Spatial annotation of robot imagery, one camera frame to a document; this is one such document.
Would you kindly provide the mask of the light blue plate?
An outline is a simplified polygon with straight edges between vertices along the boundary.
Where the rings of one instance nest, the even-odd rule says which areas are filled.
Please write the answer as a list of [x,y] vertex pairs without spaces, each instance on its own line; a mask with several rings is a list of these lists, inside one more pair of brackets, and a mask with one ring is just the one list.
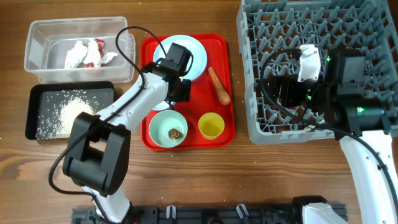
[[205,70],[207,54],[204,46],[195,38],[188,35],[173,35],[161,42],[154,52],[153,61],[163,64],[164,58],[182,67],[181,80],[194,81]]

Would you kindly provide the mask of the mint green bowl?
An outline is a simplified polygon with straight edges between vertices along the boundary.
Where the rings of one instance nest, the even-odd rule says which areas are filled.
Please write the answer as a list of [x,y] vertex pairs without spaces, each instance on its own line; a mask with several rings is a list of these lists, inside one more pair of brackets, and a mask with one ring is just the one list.
[[[179,130],[183,137],[178,140],[171,140],[168,132],[175,128]],[[156,145],[163,148],[172,148],[181,144],[187,137],[187,120],[179,112],[174,110],[165,110],[157,113],[150,121],[149,135]]]

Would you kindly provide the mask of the brown shiitake mushroom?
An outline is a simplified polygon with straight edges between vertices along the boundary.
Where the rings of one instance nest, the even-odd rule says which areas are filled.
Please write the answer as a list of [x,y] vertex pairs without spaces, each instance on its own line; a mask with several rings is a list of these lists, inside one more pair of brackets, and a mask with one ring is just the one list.
[[168,135],[171,140],[178,140],[183,137],[183,134],[175,128],[170,129]]

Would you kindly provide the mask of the orange carrot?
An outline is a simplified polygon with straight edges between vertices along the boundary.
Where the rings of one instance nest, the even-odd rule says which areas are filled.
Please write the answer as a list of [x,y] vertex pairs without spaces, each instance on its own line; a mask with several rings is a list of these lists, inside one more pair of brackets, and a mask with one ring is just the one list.
[[216,90],[216,94],[218,97],[219,102],[222,105],[228,105],[231,103],[231,97],[228,92],[225,90],[224,86],[220,82],[215,70],[212,67],[208,68],[208,72],[211,77],[211,81],[213,82],[214,88]]

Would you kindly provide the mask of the yellow plastic cup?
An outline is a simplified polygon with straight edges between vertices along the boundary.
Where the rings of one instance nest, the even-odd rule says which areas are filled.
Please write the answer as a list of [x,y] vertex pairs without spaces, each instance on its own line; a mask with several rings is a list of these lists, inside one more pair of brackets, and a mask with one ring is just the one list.
[[224,131],[224,119],[217,113],[205,113],[198,120],[198,128],[205,139],[214,140]]

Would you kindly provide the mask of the red snack wrapper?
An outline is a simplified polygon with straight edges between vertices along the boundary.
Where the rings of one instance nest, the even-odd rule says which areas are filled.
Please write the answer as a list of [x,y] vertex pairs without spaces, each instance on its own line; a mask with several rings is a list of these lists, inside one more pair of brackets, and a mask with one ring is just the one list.
[[105,63],[102,58],[104,56],[104,40],[91,39],[88,43],[88,52],[83,63],[86,65],[86,68],[103,67]]

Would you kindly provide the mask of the white tissue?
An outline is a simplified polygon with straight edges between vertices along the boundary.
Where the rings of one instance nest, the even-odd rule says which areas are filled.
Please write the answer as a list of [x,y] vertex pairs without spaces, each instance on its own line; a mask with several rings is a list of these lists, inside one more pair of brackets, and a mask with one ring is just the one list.
[[[88,45],[85,46],[82,41],[78,40],[74,47],[67,52],[67,56],[64,63],[64,69],[77,68],[83,63],[88,52]],[[104,49],[105,56],[102,58],[105,65],[112,61],[113,58],[118,56],[116,52],[108,52]]]

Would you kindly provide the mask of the pile of white rice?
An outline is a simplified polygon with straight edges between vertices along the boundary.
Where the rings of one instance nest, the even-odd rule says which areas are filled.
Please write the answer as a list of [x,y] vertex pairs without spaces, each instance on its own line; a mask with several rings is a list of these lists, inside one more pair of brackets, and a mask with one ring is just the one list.
[[39,97],[35,138],[68,138],[73,122],[80,113],[96,114],[113,101],[112,88],[43,92]]

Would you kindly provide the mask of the light blue bowl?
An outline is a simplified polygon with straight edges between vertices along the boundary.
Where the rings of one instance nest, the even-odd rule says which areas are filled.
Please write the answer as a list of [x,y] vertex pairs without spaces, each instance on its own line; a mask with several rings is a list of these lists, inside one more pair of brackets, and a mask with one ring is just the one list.
[[158,105],[156,105],[155,107],[153,107],[154,111],[162,111],[162,110],[167,110],[170,108],[170,105],[166,102],[163,101],[161,103],[159,103]]

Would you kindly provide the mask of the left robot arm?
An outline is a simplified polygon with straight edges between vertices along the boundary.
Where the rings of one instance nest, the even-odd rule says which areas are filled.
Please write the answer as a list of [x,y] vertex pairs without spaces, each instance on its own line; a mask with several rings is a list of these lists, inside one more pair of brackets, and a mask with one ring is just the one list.
[[163,101],[190,99],[190,80],[182,77],[193,55],[171,44],[164,58],[139,70],[139,79],[111,106],[74,120],[66,150],[57,159],[63,173],[83,188],[96,206],[95,218],[105,223],[132,223],[132,204],[121,184],[129,162],[131,133]]

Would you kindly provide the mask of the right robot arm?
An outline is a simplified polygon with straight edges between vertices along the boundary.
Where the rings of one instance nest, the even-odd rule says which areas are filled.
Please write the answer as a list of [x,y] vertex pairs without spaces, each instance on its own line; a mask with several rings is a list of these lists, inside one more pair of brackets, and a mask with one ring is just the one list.
[[288,49],[299,62],[296,76],[259,74],[264,99],[288,114],[304,105],[322,112],[324,122],[310,125],[332,131],[353,176],[364,223],[397,222],[397,172],[392,156],[389,117],[383,103],[365,95],[365,54],[331,49],[321,59],[314,45]]

